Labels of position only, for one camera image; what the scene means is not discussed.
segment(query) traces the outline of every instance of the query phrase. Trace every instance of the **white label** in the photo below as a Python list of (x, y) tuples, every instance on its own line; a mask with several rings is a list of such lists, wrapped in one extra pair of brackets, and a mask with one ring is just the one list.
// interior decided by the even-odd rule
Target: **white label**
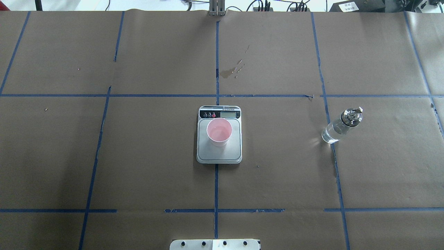
[(341, 8), (342, 12), (351, 12), (351, 11), (359, 10), (359, 8), (356, 6), (355, 2), (339, 4), (339, 8)]

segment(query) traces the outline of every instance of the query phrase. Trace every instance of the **metal bracket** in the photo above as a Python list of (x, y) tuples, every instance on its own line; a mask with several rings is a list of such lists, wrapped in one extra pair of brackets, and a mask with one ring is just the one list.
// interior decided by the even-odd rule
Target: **metal bracket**
[(210, 10), (208, 14), (210, 16), (225, 16), (225, 0), (209, 0)]

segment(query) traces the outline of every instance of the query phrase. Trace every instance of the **water spill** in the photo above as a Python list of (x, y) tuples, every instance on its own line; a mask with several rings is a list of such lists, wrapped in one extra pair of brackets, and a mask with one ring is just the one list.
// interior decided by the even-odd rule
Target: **water spill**
[(232, 68), (232, 69), (229, 69), (229, 70), (220, 71), (220, 72), (219, 72), (219, 75), (221, 75), (223, 78), (228, 78), (228, 77), (231, 76), (231, 74), (234, 73), (235, 69), (236, 69), (236, 68)]

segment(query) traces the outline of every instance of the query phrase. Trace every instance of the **pink cup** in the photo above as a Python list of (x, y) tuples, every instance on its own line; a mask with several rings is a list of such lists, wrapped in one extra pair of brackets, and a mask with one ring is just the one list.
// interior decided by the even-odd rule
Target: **pink cup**
[(224, 146), (233, 132), (231, 123), (224, 118), (215, 118), (208, 123), (206, 134), (211, 142), (217, 146)]

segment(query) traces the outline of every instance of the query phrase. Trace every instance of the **clear liquid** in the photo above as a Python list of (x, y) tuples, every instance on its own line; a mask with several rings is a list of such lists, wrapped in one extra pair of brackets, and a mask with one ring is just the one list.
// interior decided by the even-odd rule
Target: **clear liquid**
[(342, 120), (336, 119), (331, 122), (325, 130), (322, 132), (322, 139), (329, 144), (333, 144), (340, 139), (342, 139), (347, 132), (350, 130), (350, 127), (345, 125)]

